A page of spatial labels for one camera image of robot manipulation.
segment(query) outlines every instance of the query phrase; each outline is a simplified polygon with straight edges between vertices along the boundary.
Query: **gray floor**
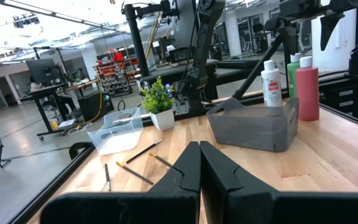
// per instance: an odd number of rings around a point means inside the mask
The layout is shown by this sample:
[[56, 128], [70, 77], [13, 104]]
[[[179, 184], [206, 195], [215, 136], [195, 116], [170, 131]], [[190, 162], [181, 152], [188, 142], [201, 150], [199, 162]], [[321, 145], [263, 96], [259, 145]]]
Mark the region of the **gray floor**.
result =
[[[282, 55], [275, 59], [279, 69]], [[218, 86], [219, 97], [231, 96], [243, 81]], [[285, 86], [285, 76], [282, 75], [282, 85]], [[261, 81], [256, 79], [249, 91], [261, 90]], [[113, 98], [117, 111], [117, 103], [123, 99], [126, 108], [136, 107], [140, 101], [138, 91], [129, 96]], [[87, 131], [95, 131], [102, 121], [95, 122]], [[78, 141], [87, 141], [86, 131], [71, 136], [52, 134], [40, 141], [36, 133], [46, 131], [44, 122], [35, 103], [0, 110], [0, 136], [5, 145], [2, 158], [25, 156], [35, 152], [51, 151], [56, 148], [71, 146]], [[0, 169], [0, 223], [6, 223], [43, 187], [46, 186], [60, 171], [70, 163], [68, 150], [53, 151], [36, 156], [14, 159], [4, 169]]]

